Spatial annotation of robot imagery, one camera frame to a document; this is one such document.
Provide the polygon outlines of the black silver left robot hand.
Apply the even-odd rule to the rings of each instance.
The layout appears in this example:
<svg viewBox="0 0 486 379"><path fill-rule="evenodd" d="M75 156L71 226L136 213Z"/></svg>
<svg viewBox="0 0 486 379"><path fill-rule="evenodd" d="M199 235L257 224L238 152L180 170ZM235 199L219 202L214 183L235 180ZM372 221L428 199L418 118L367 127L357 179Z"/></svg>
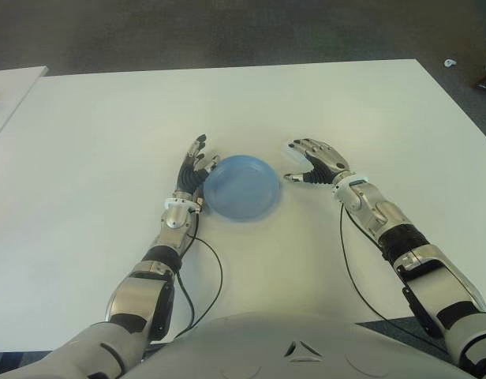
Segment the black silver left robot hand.
<svg viewBox="0 0 486 379"><path fill-rule="evenodd" d="M206 146L206 140L207 136L201 134L189 147L178 172L176 191L193 195L218 166L220 161L218 155L213 156L204 165L200 165L204 158L201 151Z"/></svg>

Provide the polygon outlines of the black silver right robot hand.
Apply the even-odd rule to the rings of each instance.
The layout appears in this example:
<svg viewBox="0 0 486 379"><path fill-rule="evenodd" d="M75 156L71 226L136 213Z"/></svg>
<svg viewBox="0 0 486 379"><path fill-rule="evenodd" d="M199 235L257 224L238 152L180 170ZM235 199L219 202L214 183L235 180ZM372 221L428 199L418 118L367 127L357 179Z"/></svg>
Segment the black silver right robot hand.
<svg viewBox="0 0 486 379"><path fill-rule="evenodd" d="M312 165L310 171L285 174L283 178L289 182L332 185L352 174L347 161L325 142L303 138L294 140L288 147L299 152Z"/></svg>

